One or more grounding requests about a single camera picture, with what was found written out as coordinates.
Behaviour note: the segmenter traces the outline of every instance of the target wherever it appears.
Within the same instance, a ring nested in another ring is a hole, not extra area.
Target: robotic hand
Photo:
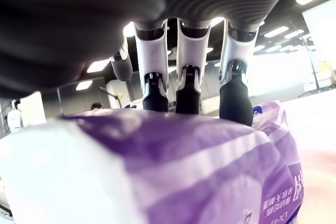
[[[199,114],[210,22],[177,19],[177,113]],[[167,112],[169,107],[166,27],[166,20],[145,25],[135,23],[143,108],[160,112]],[[249,126],[253,110],[246,87],[246,71],[257,31],[258,28],[240,30],[225,21],[219,72],[220,118]]]

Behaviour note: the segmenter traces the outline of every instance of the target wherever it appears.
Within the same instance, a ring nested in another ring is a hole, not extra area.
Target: package
[[[16,224],[289,224],[303,198],[276,102],[254,128],[145,110],[99,110],[11,134],[0,175]]]

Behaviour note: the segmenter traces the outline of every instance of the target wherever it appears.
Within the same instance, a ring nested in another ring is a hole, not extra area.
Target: wall
[[[59,88],[61,104],[57,90],[42,93],[42,101],[46,118],[62,115],[78,114],[89,111],[91,105],[100,102],[104,108],[110,108],[108,95],[99,90],[106,87],[104,78],[93,79],[88,89],[77,91],[78,82]]]
[[[121,94],[120,103],[121,103],[122,108],[131,102],[129,90],[128,90],[126,82],[120,81],[120,80],[109,81],[109,83],[106,84],[106,89],[109,93],[113,95]],[[114,97],[110,95],[109,95],[109,101],[110,101],[111,108],[113,109],[120,108],[120,104],[118,100],[116,100]]]
[[[319,52],[317,60],[331,59],[333,69],[336,69],[335,13],[336,0],[327,1],[302,13],[316,50]]]
[[[34,92],[28,97],[22,98],[18,108],[22,111],[24,127],[37,125],[46,122],[44,107],[40,92]]]

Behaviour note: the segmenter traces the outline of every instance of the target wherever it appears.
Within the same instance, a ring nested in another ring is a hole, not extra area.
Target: ceiling
[[[328,0],[315,0],[306,5],[300,5],[295,0],[280,0],[277,5],[273,8],[271,13],[265,19],[265,24],[262,25],[259,29],[259,34],[256,42],[256,46],[263,45],[264,49],[256,52],[256,55],[266,54],[266,50],[275,45],[281,45],[282,48],[288,45],[302,45],[302,40],[299,39],[299,36],[296,36],[291,39],[285,39],[284,35],[289,34],[293,31],[302,29],[304,32],[302,36],[309,33],[308,27],[302,16],[302,12],[317,6],[321,3],[324,3]],[[277,36],[266,38],[264,35],[278,27],[287,26],[289,29]],[[169,55],[169,66],[176,65],[176,45],[177,45],[177,22],[176,19],[168,20],[169,30],[167,32],[167,46],[168,50],[171,50],[173,53]],[[223,22],[218,23],[211,29],[210,38],[208,47],[213,48],[214,50],[208,53],[207,61],[219,60],[221,56],[223,42]],[[132,61],[133,71],[138,71],[138,58],[136,53],[136,44],[135,37],[128,38],[129,46],[129,55]],[[278,50],[275,50],[271,54],[278,53]],[[92,79],[97,77],[104,77],[106,82],[115,79],[113,68],[111,64],[108,64],[103,71],[86,73],[87,68],[91,65],[91,62],[87,63],[85,71],[82,73],[80,80]]]

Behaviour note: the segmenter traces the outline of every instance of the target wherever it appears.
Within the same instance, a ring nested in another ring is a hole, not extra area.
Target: person
[[[100,110],[103,108],[103,105],[101,105],[100,102],[95,102],[91,105],[91,110]]]

